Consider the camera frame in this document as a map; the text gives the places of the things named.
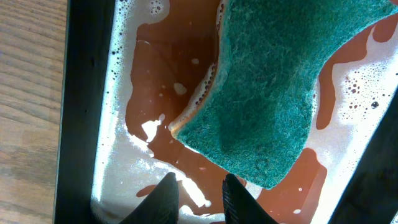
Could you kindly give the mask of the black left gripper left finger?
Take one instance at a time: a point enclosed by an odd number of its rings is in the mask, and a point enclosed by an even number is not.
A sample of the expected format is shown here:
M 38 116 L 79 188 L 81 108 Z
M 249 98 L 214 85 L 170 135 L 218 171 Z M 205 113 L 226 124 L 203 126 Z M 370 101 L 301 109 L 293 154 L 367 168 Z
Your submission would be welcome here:
M 176 224 L 179 191 L 175 173 L 169 172 L 155 189 L 119 224 Z

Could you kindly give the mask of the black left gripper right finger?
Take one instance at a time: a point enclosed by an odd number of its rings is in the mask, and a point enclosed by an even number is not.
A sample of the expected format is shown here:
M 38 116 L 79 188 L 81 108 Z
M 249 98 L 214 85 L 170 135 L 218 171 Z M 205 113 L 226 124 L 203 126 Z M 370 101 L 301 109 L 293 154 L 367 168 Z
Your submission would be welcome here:
M 226 175 L 222 191 L 226 224 L 278 224 L 262 209 L 234 174 Z

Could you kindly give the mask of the green scrubbing sponge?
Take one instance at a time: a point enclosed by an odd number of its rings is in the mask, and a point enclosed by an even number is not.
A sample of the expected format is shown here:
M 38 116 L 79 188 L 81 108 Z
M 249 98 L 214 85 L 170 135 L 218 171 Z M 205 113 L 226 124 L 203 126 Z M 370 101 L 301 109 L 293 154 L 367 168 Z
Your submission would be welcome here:
M 230 173 L 275 187 L 307 141 L 324 64 L 396 12 L 386 0 L 222 1 L 217 62 L 169 124 L 172 136 Z

